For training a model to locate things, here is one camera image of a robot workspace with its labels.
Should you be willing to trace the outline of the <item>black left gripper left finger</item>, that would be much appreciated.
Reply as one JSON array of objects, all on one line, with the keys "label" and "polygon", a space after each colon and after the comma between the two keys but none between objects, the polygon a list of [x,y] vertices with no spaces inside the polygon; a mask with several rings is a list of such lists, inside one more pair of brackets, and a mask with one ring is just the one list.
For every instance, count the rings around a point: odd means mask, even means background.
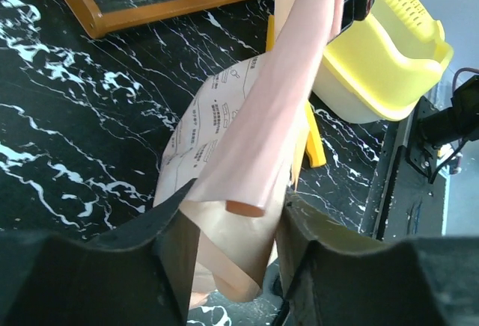
[{"label": "black left gripper left finger", "polygon": [[3,325],[184,325],[198,228],[165,202],[76,242],[56,233],[1,233]]}]

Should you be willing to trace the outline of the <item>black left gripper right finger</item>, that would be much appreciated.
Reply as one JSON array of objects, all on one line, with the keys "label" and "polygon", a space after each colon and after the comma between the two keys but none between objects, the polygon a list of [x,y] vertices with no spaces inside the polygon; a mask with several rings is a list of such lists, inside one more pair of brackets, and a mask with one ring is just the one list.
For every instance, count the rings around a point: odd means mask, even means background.
[{"label": "black left gripper right finger", "polygon": [[389,244],[287,193],[276,233],[281,285],[298,325],[476,325],[478,239]]}]

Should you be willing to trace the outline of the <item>yellow plastic litter scoop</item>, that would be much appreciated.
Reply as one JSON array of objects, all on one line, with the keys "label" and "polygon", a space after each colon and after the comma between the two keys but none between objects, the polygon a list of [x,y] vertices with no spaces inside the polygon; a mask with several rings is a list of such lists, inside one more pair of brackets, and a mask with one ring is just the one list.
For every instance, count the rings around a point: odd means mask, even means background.
[{"label": "yellow plastic litter scoop", "polygon": [[[275,18],[269,15],[266,30],[266,51],[269,52],[275,44]],[[319,127],[315,119],[314,110],[309,101],[306,102],[305,114],[308,121],[309,133],[305,146],[305,153],[309,159],[309,165],[322,167],[326,164],[326,154],[323,149],[323,142],[320,136]]]}]

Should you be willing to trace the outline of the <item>pink cat litter bag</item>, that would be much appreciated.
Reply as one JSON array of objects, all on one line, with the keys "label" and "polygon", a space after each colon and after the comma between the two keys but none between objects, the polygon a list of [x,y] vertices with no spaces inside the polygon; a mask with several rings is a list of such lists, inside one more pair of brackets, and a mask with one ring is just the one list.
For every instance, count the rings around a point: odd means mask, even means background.
[{"label": "pink cat litter bag", "polygon": [[191,308],[212,292],[254,300],[273,259],[285,192],[308,139],[308,98],[344,0],[275,0],[269,52],[209,77],[162,155],[158,206],[184,185],[180,211],[200,230]]}]

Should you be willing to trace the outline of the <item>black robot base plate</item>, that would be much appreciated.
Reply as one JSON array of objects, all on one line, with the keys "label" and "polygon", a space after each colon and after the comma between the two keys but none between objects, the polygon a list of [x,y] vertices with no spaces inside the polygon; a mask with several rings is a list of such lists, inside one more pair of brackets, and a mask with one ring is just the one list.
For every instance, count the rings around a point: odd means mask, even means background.
[{"label": "black robot base plate", "polygon": [[429,183],[437,158],[415,134],[418,121],[436,112],[422,97],[405,120],[387,124],[362,222],[365,235],[393,242],[444,233],[448,180],[438,176]]}]

